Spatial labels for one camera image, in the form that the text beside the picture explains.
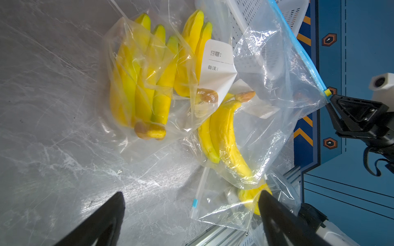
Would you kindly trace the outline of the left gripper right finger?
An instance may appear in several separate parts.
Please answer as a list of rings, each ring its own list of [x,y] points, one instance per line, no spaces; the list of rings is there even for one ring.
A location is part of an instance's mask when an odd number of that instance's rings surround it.
[[[269,192],[262,191],[258,201],[263,228],[270,246],[306,246],[305,224]]]

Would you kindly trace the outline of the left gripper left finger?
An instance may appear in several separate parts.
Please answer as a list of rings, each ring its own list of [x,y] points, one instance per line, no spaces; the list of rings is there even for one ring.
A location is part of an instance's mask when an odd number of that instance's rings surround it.
[[[119,240],[125,214],[125,200],[117,192],[57,246],[115,246]]]

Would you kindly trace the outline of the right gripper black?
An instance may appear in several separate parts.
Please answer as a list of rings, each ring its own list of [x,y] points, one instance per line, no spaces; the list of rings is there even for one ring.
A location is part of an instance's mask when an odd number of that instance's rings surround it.
[[[382,102],[333,95],[326,107],[339,137],[359,139],[373,148],[394,145],[394,113]]]

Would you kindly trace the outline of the zip-top bag blue zipper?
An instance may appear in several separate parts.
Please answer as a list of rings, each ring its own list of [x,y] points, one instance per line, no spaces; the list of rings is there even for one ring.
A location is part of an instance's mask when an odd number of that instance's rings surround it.
[[[229,38],[230,32],[214,29],[215,36],[222,40]],[[234,49],[233,57],[236,68]],[[209,161],[202,151],[198,131],[185,138],[185,142],[202,166],[214,169],[233,186],[250,190],[261,185],[263,175],[292,136],[298,120],[325,106],[331,93],[307,52],[306,57],[293,53],[287,70],[275,80],[262,73],[236,70],[236,81],[229,93],[255,92],[234,114],[237,147],[252,171],[253,182],[241,181],[223,162]]]

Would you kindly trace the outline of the zip-top bag with label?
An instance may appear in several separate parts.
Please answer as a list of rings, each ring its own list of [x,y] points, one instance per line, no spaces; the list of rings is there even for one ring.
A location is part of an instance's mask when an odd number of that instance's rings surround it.
[[[225,1],[112,1],[100,81],[102,127],[141,161],[195,131],[237,76]]]

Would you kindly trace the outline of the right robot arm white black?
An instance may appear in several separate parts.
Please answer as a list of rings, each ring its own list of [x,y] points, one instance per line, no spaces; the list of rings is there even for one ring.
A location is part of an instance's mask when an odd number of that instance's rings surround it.
[[[304,201],[362,246],[394,243],[394,114],[377,101],[333,95],[320,120],[319,165]]]

